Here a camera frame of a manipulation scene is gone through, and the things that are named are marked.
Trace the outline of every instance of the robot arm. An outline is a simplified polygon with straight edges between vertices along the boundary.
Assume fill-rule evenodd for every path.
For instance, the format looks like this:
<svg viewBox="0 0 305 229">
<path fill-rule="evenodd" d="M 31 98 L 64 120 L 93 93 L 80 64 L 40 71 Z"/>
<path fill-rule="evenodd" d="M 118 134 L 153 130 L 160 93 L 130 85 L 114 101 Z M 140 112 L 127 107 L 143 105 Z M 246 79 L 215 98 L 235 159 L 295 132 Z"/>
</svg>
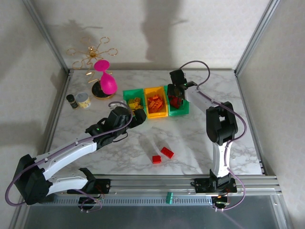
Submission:
<svg viewBox="0 0 305 229">
<path fill-rule="evenodd" d="M 196 83 L 187 82 L 181 69 L 171 72 L 170 75 L 172 84 L 168 85 L 167 95 L 174 95 L 185 99 L 206 114 L 206 131 L 213 143 L 213 167 L 210 169 L 210 184 L 208 189 L 211 192 L 222 190 L 231 180 L 228 168 L 232 143 L 227 143 L 234 139 L 238 130 L 235 115 L 207 99 L 211 98 L 210 96 L 203 96 L 199 89 L 197 89 Z M 230 102 L 222 104 L 233 110 Z"/>
<path fill-rule="evenodd" d="M 40 202 L 49 194 L 69 189 L 81 189 L 86 193 L 92 191 L 95 177 L 86 168 L 81 168 L 77 173 L 68 176 L 56 177 L 54 174 L 78 158 L 112 143 L 118 136 L 127 133 L 128 128 L 134 128 L 145 121 L 144 110 L 138 109 L 134 111 L 134 114 L 135 116 L 129 123 L 130 111 L 118 106 L 111 111 L 108 118 L 103 118 L 97 124 L 91 125 L 75 140 L 36 158 L 32 158 L 30 155 L 23 156 L 19 160 L 15 177 L 24 169 L 37 164 L 24 172 L 15 182 L 25 202 L 32 205 Z"/>
</svg>

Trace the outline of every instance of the small black bottle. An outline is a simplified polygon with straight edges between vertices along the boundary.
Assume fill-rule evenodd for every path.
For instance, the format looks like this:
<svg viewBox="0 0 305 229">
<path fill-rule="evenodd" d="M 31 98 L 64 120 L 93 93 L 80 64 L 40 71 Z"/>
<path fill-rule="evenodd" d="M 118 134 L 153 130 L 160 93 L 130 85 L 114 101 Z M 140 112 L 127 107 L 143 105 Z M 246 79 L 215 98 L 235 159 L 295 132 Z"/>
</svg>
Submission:
<svg viewBox="0 0 305 229">
<path fill-rule="evenodd" d="M 67 95 L 66 99 L 68 100 L 73 109 L 76 109 L 78 107 L 78 104 L 72 94 Z"/>
</svg>

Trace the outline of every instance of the plastic storage bin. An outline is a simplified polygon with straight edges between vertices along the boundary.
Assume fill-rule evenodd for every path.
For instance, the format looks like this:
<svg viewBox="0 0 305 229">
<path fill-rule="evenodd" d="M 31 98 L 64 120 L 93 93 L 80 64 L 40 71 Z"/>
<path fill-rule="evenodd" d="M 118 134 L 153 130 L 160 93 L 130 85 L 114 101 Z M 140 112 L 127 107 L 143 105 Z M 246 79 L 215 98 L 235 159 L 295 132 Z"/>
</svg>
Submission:
<svg viewBox="0 0 305 229">
<path fill-rule="evenodd" d="M 183 104 L 179 107 L 179 109 L 174 108 L 170 105 L 170 101 L 167 97 L 167 85 L 164 86 L 165 96 L 168 104 L 168 115 L 169 116 L 177 116 L 177 115 L 187 115 L 189 113 L 190 103 L 186 100 L 183 100 Z"/>
<path fill-rule="evenodd" d="M 133 89 L 133 90 L 126 90 L 123 91 L 123 99 L 128 103 L 130 99 L 134 98 L 140 98 L 140 105 L 144 107 L 144 111 L 146 112 L 146 99 L 144 96 L 144 90 L 143 89 Z"/>
<path fill-rule="evenodd" d="M 145 103 L 147 103 L 147 99 L 149 97 L 153 97 L 155 94 L 158 94 L 164 101 L 163 108 L 156 112 L 156 113 L 149 113 L 148 106 L 146 106 L 146 114 L 148 118 L 161 118 L 168 116 L 168 105 L 166 100 L 166 95 L 163 87 L 151 87 L 151 88 L 144 88 L 144 96 L 145 96 Z"/>
</svg>

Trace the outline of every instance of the green clip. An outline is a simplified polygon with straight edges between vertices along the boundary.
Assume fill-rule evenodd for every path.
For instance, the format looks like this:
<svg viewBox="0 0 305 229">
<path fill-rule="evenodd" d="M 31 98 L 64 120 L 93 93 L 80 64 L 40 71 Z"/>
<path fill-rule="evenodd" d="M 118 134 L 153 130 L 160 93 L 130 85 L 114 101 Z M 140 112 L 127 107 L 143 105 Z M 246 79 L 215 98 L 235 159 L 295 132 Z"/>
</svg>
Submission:
<svg viewBox="0 0 305 229">
<path fill-rule="evenodd" d="M 168 192 L 166 196 L 166 203 L 172 204 L 173 203 L 173 192 Z"/>
</svg>

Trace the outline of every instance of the white wall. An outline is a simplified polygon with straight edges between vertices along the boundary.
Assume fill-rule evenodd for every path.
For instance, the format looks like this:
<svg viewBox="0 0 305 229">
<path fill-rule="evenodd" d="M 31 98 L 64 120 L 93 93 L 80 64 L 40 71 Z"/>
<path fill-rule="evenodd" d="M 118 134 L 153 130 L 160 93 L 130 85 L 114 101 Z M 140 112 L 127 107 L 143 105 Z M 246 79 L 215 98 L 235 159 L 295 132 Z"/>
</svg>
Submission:
<svg viewBox="0 0 305 229">
<path fill-rule="evenodd" d="M 305 228 L 305 1 L 281 1 L 240 75 L 268 169 Z"/>
<path fill-rule="evenodd" d="M 0 228 L 8 228 L 15 208 L 4 193 L 25 154 L 43 147 L 63 72 L 21 0 L 0 2 Z M 19 200 L 13 187 L 10 199 Z"/>
<path fill-rule="evenodd" d="M 191 60 L 234 68 L 269 0 L 33 0 L 68 67 L 66 50 L 111 38 L 113 69 L 171 69 Z M 190 67 L 202 67 L 193 64 Z"/>
</svg>

